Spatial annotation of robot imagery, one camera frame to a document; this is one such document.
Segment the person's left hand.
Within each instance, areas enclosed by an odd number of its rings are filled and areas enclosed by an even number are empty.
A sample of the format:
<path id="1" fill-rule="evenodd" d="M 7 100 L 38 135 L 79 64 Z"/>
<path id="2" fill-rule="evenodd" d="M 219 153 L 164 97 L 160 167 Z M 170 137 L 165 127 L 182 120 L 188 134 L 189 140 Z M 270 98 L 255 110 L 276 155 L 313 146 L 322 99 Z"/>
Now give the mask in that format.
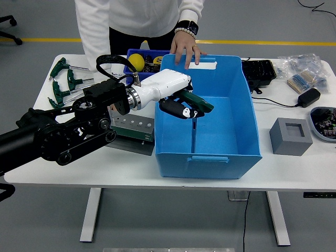
<path id="1" fill-rule="evenodd" d="M 184 31 L 178 31 L 172 40 L 170 54 L 175 55 L 175 64 L 178 65 L 182 58 L 182 54 L 185 52 L 185 65 L 184 68 L 188 69 L 194 56 L 195 64 L 200 63 L 201 55 L 207 55 L 205 51 L 202 51 L 196 44 L 195 39 Z"/>

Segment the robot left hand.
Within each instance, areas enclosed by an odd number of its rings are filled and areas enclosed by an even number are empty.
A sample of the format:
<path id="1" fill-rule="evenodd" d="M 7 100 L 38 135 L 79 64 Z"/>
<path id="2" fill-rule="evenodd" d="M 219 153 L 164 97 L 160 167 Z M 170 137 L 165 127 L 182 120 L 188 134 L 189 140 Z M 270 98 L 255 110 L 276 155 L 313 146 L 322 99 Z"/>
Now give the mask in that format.
<path id="1" fill-rule="evenodd" d="M 141 110 L 151 101 L 157 101 L 161 111 L 180 119 L 199 118 L 205 115 L 208 103 L 193 94 L 192 80 L 184 73 L 164 69 L 129 89 L 133 110 Z"/>

